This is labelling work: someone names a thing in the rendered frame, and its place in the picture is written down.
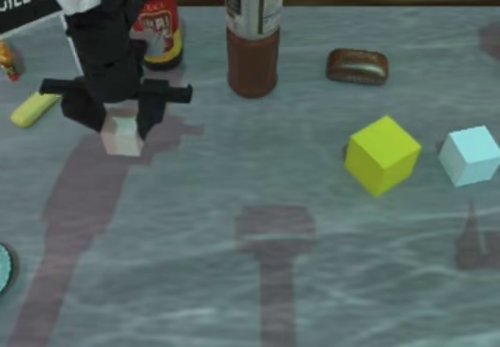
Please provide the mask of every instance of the light blue cube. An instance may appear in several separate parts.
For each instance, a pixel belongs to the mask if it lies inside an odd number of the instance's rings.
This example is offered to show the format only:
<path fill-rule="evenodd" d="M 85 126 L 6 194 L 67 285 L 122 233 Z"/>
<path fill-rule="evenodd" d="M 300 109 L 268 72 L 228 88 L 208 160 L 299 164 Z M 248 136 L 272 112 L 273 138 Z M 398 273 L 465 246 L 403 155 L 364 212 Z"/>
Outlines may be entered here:
<path fill-rule="evenodd" d="M 448 134 L 439 160 L 456 187 L 489 181 L 500 166 L 500 148 L 485 126 Z"/>

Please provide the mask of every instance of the red can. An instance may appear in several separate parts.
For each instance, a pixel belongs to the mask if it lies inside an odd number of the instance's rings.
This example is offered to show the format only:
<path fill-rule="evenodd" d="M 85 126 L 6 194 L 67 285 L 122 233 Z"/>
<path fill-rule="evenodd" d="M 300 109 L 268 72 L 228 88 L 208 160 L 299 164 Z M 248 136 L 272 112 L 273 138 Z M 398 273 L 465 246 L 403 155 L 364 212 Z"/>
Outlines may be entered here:
<path fill-rule="evenodd" d="M 171 70 L 182 61 L 177 0 L 148 0 L 132 31 L 134 38 L 148 42 L 144 61 L 150 70 Z"/>

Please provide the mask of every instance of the cube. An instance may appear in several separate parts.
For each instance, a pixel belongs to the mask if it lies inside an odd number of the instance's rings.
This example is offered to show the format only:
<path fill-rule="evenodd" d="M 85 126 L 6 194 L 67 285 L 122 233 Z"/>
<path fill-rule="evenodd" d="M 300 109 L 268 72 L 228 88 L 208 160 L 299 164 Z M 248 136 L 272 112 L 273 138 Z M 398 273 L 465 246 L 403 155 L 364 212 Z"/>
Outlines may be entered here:
<path fill-rule="evenodd" d="M 101 129 L 102 143 L 111 156 L 141 156 L 143 141 L 138 135 L 136 109 L 110 109 Z"/>
<path fill-rule="evenodd" d="M 455 131 L 438 156 L 453 185 L 489 181 L 500 166 L 500 148 L 485 126 Z"/>
<path fill-rule="evenodd" d="M 383 116 L 351 136 L 345 168 L 378 197 L 411 175 L 421 148 L 392 118 Z"/>

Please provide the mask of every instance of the table surface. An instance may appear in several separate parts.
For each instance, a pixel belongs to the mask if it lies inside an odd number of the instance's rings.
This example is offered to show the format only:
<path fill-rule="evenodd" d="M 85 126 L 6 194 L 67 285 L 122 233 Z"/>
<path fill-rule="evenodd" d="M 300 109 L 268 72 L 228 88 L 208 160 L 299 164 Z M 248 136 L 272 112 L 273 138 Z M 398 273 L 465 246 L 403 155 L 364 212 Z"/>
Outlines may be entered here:
<path fill-rule="evenodd" d="M 194 100 L 170 106 L 143 159 L 106 156 L 58 108 L 28 130 L 11 124 L 43 77 L 77 74 L 57 18 L 11 39 L 26 74 L 0 78 L 0 241 L 21 268 L 1 299 L 0 345 L 498 346 L 500 273 L 458 270 L 455 241 L 470 200 L 481 229 L 500 228 L 500 177 L 453 188 L 435 149 L 464 127 L 500 136 L 500 65 L 479 46 L 498 10 L 285 9 L 280 82 L 256 101 L 227 86 L 223 10 L 181 15 L 185 62 L 169 77 Z M 386 54 L 388 83 L 327 80 L 340 47 Z M 342 148 L 385 114 L 423 151 L 373 199 Z M 265 265 L 273 248 L 241 250 L 247 236 L 297 251 L 294 291 L 284 263 Z M 260 298 L 270 277 L 284 283 Z"/>

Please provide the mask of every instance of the yellow cube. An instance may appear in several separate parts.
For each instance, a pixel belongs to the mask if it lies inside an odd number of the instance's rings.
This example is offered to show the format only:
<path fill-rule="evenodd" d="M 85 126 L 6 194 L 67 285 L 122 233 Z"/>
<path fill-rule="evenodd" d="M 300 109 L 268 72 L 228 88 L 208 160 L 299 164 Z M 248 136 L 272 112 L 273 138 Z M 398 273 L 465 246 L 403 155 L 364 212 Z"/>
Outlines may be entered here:
<path fill-rule="evenodd" d="M 374 197 L 413 172 L 422 147 L 389 116 L 353 134 L 345 168 Z"/>

